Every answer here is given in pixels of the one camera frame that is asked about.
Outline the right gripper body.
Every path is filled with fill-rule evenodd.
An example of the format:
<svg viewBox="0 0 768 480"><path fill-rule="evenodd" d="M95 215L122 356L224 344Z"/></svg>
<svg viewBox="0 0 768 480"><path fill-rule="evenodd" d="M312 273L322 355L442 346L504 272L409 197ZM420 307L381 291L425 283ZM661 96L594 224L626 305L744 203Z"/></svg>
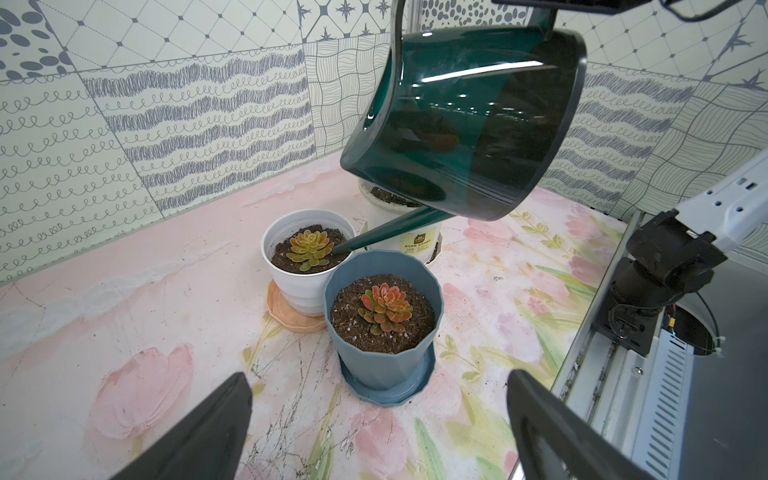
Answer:
<svg viewBox="0 0 768 480"><path fill-rule="evenodd" d="M492 3L615 15L650 3L650 0L492 0Z"/></svg>

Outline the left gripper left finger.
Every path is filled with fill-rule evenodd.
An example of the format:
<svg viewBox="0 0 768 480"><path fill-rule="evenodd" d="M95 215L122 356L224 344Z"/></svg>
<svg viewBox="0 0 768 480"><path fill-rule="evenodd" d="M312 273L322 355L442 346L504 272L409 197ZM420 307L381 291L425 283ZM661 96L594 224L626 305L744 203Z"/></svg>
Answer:
<svg viewBox="0 0 768 480"><path fill-rule="evenodd" d="M233 479L246 440L252 402L245 374L232 374L114 477Z"/></svg>

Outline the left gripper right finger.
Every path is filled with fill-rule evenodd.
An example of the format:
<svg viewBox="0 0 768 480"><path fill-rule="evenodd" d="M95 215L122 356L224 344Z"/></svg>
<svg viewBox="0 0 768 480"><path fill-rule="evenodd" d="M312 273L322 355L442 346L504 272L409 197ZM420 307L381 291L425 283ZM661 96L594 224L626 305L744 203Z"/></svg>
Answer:
<svg viewBox="0 0 768 480"><path fill-rule="evenodd" d="M525 370L507 380L507 410L527 479L649 479Z"/></svg>

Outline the green watering can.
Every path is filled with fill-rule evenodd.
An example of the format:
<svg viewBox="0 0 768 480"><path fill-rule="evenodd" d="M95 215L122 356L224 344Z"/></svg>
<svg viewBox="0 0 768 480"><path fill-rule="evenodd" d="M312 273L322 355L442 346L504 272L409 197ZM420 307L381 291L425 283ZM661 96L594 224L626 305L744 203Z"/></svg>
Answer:
<svg viewBox="0 0 768 480"><path fill-rule="evenodd" d="M340 164L417 208L337 253L453 216L506 216L549 168L580 101L579 33L536 24L407 33L404 10L392 6L384 73Z"/></svg>

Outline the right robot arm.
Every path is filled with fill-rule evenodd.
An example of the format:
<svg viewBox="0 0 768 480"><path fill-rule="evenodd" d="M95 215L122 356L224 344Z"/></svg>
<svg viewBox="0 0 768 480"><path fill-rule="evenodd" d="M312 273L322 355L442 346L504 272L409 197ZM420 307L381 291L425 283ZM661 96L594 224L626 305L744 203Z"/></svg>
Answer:
<svg viewBox="0 0 768 480"><path fill-rule="evenodd" d="M624 1L601 13L569 2L589 66L543 185L624 218L633 264L613 293L625 307L698 291L729 249L767 250L767 5Z"/></svg>

